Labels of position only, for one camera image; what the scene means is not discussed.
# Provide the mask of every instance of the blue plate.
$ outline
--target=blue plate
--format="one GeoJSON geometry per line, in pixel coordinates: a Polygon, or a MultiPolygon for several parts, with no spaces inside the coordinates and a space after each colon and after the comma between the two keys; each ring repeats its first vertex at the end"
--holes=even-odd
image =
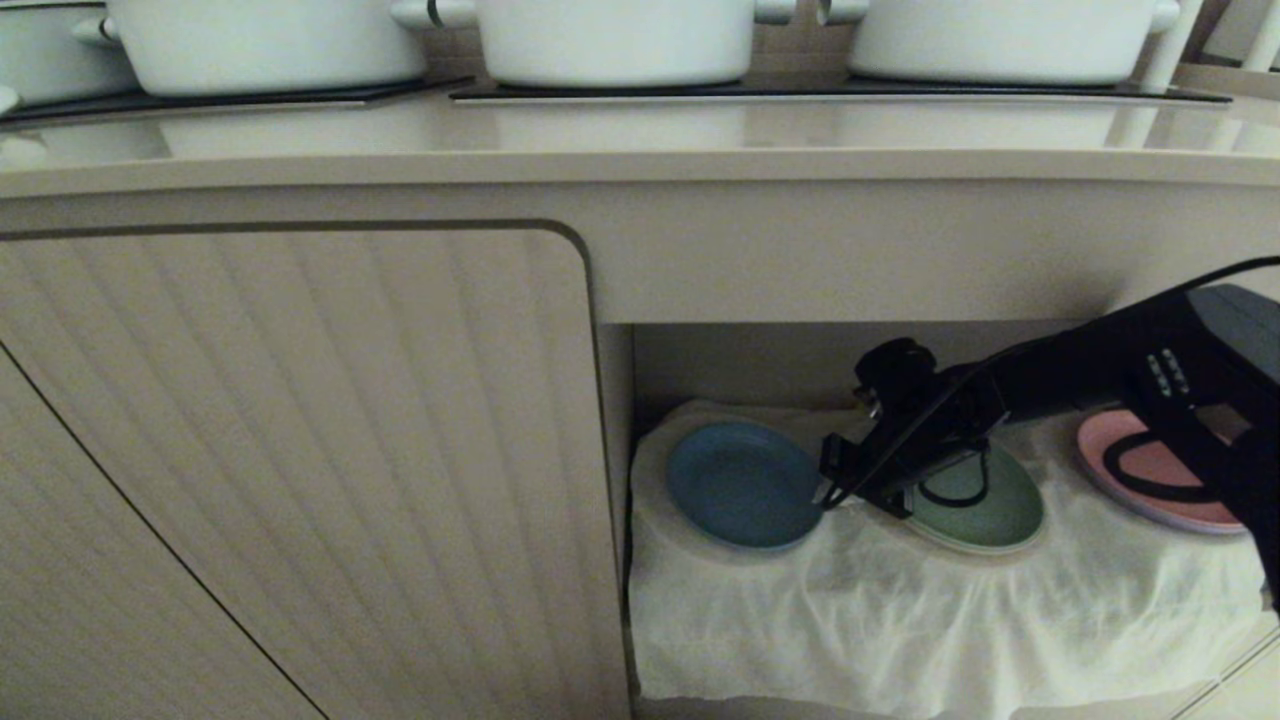
{"type": "Polygon", "coordinates": [[[818,521],[817,462],[786,437],[759,425],[707,425],[667,460],[667,492],[694,525],[751,550],[782,550],[818,521]]]}

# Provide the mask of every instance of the pot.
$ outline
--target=pot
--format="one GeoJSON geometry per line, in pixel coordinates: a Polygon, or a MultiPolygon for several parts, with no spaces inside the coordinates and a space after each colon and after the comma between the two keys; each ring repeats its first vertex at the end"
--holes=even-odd
{"type": "Polygon", "coordinates": [[[137,90],[124,53],[97,32],[104,17],[101,3],[0,3],[0,114],[137,90]]]}
{"type": "Polygon", "coordinates": [[[530,87],[663,87],[740,79],[754,23],[796,0],[429,0],[436,27],[480,27],[485,68],[530,87]]]}
{"type": "Polygon", "coordinates": [[[858,23],[849,69],[900,79],[1115,85],[1176,0],[820,0],[822,24],[858,23]]]}
{"type": "Polygon", "coordinates": [[[106,0],[142,88],[183,97],[333,90],[422,77],[426,0],[106,0]]]}

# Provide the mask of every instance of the white cloth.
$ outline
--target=white cloth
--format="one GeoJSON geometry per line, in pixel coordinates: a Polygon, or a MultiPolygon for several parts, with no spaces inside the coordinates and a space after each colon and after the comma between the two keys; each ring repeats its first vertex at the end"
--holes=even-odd
{"type": "Polygon", "coordinates": [[[856,439],[859,413],[695,401],[639,445],[632,466],[631,632],[645,698],[740,696],[908,719],[1005,719],[1188,687],[1257,620],[1263,574],[1248,536],[1204,537],[1119,507],[1076,470],[1060,418],[997,436],[1044,496],[1029,548],[977,557],[869,505],[828,512],[794,550],[740,552],[671,503],[663,469],[694,429],[748,420],[817,456],[856,439]]]}

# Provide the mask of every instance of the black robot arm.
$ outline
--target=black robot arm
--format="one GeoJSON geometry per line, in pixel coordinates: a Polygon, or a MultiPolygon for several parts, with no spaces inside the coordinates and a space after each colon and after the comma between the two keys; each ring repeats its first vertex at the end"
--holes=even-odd
{"type": "MultiPolygon", "coordinates": [[[[861,443],[827,438],[827,507],[858,495],[905,518],[908,488],[980,451],[1005,421],[1121,404],[1149,428],[1132,447],[1165,443],[1204,483],[1201,492],[1249,529],[1267,583],[1274,594],[1280,591],[1276,302],[1234,286],[1166,292],[942,372],[927,348],[902,338],[864,356],[858,377],[879,421],[861,443]]],[[[1115,466],[1124,451],[1112,454],[1115,466]]],[[[1128,480],[1139,492],[1179,500],[1179,491],[1161,489],[1167,486],[1128,480]]]]}

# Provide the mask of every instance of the cabinet door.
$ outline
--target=cabinet door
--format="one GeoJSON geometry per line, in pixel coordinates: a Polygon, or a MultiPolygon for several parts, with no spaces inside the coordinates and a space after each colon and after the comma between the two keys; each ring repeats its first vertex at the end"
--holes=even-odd
{"type": "Polygon", "coordinates": [[[12,242],[0,287],[0,337],[330,717],[627,715],[567,240],[12,242]]]}
{"type": "Polygon", "coordinates": [[[320,717],[4,354],[0,717],[320,717]]]}

